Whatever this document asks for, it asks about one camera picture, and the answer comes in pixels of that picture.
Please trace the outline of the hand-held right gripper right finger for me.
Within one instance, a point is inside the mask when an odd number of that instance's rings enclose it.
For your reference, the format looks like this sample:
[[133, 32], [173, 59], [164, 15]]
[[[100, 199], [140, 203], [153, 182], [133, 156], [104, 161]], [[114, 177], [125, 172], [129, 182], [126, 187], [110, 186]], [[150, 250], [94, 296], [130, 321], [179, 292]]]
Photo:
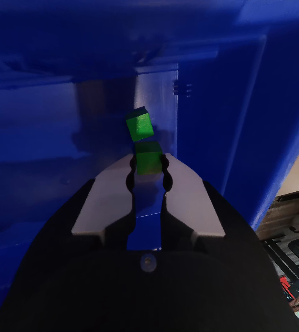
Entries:
[[165, 190], [160, 213], [162, 250], [197, 250], [203, 239], [224, 238], [202, 178], [170, 153], [161, 162]]

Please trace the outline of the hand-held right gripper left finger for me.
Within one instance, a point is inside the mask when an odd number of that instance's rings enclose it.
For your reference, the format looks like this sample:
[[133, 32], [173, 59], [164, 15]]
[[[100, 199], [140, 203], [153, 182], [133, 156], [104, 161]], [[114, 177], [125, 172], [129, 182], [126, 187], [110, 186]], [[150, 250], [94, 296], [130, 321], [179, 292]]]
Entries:
[[128, 154], [97, 175], [71, 230], [74, 236], [95, 236], [106, 249], [126, 250], [136, 226], [136, 157]]

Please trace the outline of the green wooden cube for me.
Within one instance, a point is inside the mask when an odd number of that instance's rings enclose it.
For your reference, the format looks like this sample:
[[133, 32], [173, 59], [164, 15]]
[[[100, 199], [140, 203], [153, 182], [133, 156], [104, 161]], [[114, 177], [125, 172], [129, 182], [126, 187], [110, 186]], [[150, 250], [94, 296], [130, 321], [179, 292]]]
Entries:
[[125, 120], [133, 142], [137, 142], [154, 135], [150, 115], [144, 106], [126, 114]]
[[163, 153], [157, 141], [136, 142], [135, 154], [138, 175], [161, 174]]

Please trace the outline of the blue plastic bin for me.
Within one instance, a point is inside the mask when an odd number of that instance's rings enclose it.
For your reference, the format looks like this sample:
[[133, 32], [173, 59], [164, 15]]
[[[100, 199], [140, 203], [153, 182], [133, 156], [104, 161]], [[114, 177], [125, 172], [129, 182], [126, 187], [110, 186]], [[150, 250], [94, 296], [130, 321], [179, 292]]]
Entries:
[[256, 230], [299, 154], [299, 1], [0, 1], [0, 306], [141, 106]]

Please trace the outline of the red object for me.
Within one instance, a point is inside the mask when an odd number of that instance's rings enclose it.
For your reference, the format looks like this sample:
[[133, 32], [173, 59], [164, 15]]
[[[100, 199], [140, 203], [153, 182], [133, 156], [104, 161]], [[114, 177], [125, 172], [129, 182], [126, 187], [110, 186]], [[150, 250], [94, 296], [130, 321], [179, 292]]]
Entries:
[[288, 301], [292, 301], [295, 297], [290, 292], [290, 284], [285, 276], [280, 277], [280, 283], [283, 289], [285, 296], [288, 298]]

